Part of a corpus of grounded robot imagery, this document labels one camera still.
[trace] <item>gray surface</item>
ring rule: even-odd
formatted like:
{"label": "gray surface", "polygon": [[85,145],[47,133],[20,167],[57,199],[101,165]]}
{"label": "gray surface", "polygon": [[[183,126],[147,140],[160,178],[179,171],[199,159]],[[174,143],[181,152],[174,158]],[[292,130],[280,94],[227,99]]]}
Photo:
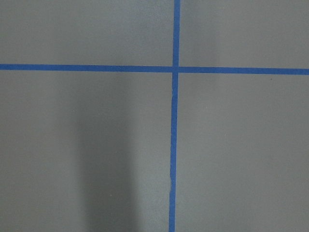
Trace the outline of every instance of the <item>gray surface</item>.
{"label": "gray surface", "polygon": [[167,231],[171,75],[0,72],[0,231]]}
{"label": "gray surface", "polygon": [[183,0],[182,66],[308,68],[308,0]]}
{"label": "gray surface", "polygon": [[177,232],[309,230],[309,78],[181,74]]}
{"label": "gray surface", "polygon": [[2,0],[0,22],[0,63],[172,63],[170,0]]}

